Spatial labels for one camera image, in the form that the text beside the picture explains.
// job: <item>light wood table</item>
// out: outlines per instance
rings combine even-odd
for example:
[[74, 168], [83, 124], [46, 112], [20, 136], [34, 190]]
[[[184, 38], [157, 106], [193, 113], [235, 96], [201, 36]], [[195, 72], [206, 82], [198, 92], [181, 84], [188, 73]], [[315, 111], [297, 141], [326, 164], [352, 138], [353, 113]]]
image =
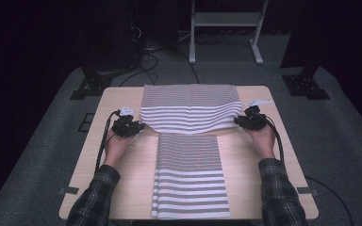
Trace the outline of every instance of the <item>light wood table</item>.
[[[253, 100], [272, 100], [272, 95], [266, 87], [237, 87], [237, 90], [242, 102], [242, 110], [246, 108], [243, 106], [245, 103]], [[107, 117], [111, 112], [122, 109], [126, 105], [136, 111], [134, 120], [140, 120], [142, 95], [143, 87], [105, 90], [69, 184], [70, 187], [79, 188], [79, 191], [76, 195], [69, 193], [65, 195], [59, 210], [61, 218], [68, 217], [74, 202], [90, 184]], [[289, 180], [295, 187], [307, 187], [275, 102], [261, 105], [260, 110], [260, 113], [272, 118], [281, 136]], [[222, 129], [207, 134], [216, 135], [218, 139], [231, 219], [261, 218], [261, 181], [257, 167], [259, 157], [253, 150], [252, 140], [241, 128]], [[157, 141], [158, 133], [149, 126], [145, 126], [145, 129], [128, 146], [117, 168], [122, 179], [112, 197], [110, 218], [153, 219], [151, 208]], [[274, 150], [279, 159], [277, 144]], [[312, 195], [300, 194], [299, 199], [306, 217], [316, 218], [319, 211]]]

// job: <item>plaid shirt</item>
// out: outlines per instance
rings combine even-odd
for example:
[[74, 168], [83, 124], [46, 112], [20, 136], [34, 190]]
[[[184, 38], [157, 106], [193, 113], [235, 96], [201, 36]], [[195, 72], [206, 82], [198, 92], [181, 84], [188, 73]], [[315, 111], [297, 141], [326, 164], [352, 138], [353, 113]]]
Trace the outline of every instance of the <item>plaid shirt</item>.
[[[298, 194], [288, 180], [279, 160], [263, 159], [258, 164], [262, 180], [261, 197], [265, 225], [307, 225]], [[113, 190], [120, 174], [103, 165], [94, 175], [90, 187], [75, 202], [67, 225], [108, 225]]]
[[266, 158], [258, 163], [264, 225], [307, 225], [298, 194], [281, 161]]

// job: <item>gray and white striped fabric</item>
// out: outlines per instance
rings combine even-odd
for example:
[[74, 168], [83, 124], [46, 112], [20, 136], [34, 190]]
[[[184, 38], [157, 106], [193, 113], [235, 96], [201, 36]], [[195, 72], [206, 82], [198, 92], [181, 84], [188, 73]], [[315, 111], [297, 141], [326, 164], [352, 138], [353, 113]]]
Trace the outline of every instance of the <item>gray and white striped fabric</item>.
[[215, 136], [159, 135], [152, 216], [230, 217]]
[[236, 127], [241, 112], [231, 85], [146, 85], [140, 116], [159, 133], [199, 134]]

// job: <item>person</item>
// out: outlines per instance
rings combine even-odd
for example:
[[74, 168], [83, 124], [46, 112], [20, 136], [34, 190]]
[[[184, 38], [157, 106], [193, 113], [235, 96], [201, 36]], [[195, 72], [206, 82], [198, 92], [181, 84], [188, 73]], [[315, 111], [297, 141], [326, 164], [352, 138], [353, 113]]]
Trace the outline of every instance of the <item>person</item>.
[[[262, 181], [264, 225], [307, 225], [298, 194], [288, 179], [283, 163], [275, 158], [275, 135], [270, 126], [266, 125], [259, 131], [243, 130], [252, 138], [261, 158], [258, 167]], [[111, 196], [120, 180], [115, 168], [133, 138], [118, 137], [112, 130], [108, 131], [104, 163], [96, 171], [89, 188], [75, 202], [66, 225], [108, 225]]]

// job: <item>white metal stand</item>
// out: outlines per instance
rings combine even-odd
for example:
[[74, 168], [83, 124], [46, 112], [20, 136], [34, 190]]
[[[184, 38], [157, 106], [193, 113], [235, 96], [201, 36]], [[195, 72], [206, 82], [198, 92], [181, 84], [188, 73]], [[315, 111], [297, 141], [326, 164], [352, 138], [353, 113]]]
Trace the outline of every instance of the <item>white metal stand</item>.
[[196, 62], [195, 57], [195, 27], [196, 26], [255, 26], [255, 37], [249, 42], [255, 55], [258, 65], [263, 65], [264, 61], [257, 47], [258, 37], [269, 0], [264, 0], [260, 12], [195, 12], [195, 0], [192, 0], [192, 13], [190, 18], [190, 43], [189, 43], [189, 63]]

